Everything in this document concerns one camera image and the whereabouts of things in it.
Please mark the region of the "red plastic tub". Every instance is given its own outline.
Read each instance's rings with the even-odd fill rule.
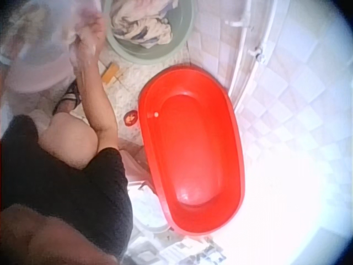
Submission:
[[[244,198],[244,163],[230,100],[212,77],[171,67],[143,89],[139,115],[165,217],[183,235],[209,234]]]

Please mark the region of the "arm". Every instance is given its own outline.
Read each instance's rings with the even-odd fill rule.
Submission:
[[[98,152],[118,149],[118,130],[113,108],[103,89],[98,64],[85,62],[76,74],[83,110],[98,137]]]
[[[100,14],[90,15],[88,21],[88,26],[78,32],[79,37],[74,43],[75,73],[83,110],[98,136],[99,152],[107,147],[117,149],[117,122],[98,69],[98,57],[105,43],[104,21]]]

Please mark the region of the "bare leg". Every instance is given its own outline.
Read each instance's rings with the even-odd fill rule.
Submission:
[[[69,166],[82,169],[97,154],[98,138],[90,126],[69,114],[73,108],[74,103],[67,100],[59,105],[39,144]]]

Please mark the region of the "white tiled wall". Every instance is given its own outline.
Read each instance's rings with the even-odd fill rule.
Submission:
[[[284,2],[278,1],[270,34],[271,59],[236,113],[245,167],[274,152],[307,157],[325,186],[324,211],[351,216],[352,33],[332,6]],[[351,218],[340,221],[326,219],[323,226],[348,237]]]
[[[188,41],[191,62],[203,67],[227,89],[231,83],[240,29],[225,20],[241,19],[243,0],[195,0],[197,6],[194,31]]]

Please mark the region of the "hand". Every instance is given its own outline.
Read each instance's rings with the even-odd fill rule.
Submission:
[[[105,43],[105,24],[101,14],[83,13],[83,23],[76,27],[77,37],[72,44],[76,62],[74,67],[98,62]]]

